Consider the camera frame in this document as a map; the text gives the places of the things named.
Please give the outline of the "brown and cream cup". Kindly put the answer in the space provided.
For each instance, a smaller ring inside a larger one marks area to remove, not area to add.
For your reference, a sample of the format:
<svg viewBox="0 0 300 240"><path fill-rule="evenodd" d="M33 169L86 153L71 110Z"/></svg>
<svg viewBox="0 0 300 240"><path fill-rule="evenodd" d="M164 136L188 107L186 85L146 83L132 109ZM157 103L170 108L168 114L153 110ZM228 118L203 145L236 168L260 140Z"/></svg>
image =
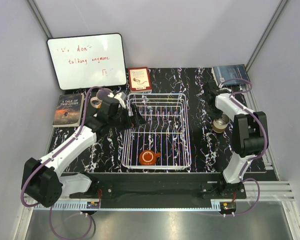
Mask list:
<svg viewBox="0 0 300 240"><path fill-rule="evenodd" d="M230 118L223 113L220 118L213 120L212 130L217 134L221 134L226 130L229 123L230 123Z"/></svg>

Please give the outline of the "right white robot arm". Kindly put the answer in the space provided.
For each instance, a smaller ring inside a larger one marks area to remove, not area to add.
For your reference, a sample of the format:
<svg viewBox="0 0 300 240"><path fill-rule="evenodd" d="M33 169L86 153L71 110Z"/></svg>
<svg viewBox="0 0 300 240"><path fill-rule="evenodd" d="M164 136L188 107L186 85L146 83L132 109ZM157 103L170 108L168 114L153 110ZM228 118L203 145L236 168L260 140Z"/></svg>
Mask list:
<svg viewBox="0 0 300 240"><path fill-rule="evenodd" d="M222 171L216 191L222 198L229 198L239 191L243 176L253 160L261 158L269 147L267 116L263 111L254 111L236 98L235 92L220 88L215 81L203 86L204 107L213 119L212 129L222 133L232 122L230 140L233 151L227 167Z"/></svg>

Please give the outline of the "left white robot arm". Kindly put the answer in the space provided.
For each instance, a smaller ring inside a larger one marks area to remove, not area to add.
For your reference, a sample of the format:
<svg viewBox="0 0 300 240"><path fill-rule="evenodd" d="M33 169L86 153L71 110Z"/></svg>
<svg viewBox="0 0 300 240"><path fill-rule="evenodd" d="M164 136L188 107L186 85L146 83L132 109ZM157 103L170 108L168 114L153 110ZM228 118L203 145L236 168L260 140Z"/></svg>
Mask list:
<svg viewBox="0 0 300 240"><path fill-rule="evenodd" d="M48 208L61 197L83 194L93 198L98 194L98 179L89 173L81 172L64 176L64 170L83 151L103 138L111 129L118 132L145 125L135 105L126 107L123 101L107 97L94 115L84 117L81 126L65 142L40 159L29 158L23 169L21 202L28 195L38 204Z"/></svg>

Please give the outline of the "pink glossy mug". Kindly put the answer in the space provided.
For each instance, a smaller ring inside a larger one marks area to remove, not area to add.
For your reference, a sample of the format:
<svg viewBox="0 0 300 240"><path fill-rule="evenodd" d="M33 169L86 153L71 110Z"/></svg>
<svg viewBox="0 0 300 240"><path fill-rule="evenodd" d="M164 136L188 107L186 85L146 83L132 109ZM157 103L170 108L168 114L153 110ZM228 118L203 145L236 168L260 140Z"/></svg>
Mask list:
<svg viewBox="0 0 300 240"><path fill-rule="evenodd" d="M99 105L102 103L102 101L109 95L112 94L113 92L109 88L103 88L98 90L96 93L96 96L92 97L90 99L90 104L93 108L98 108Z"/></svg>

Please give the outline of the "orange small cup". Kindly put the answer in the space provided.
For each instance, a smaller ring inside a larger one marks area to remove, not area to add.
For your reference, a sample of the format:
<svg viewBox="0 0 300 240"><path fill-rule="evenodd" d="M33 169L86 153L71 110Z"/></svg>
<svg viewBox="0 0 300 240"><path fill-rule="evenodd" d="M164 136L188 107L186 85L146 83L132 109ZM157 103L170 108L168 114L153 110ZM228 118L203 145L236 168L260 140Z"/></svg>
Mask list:
<svg viewBox="0 0 300 240"><path fill-rule="evenodd" d="M152 150L144 150L139 155L139 163L142 166L154 166L158 160L158 158L161 157L160 152L154 152Z"/></svg>

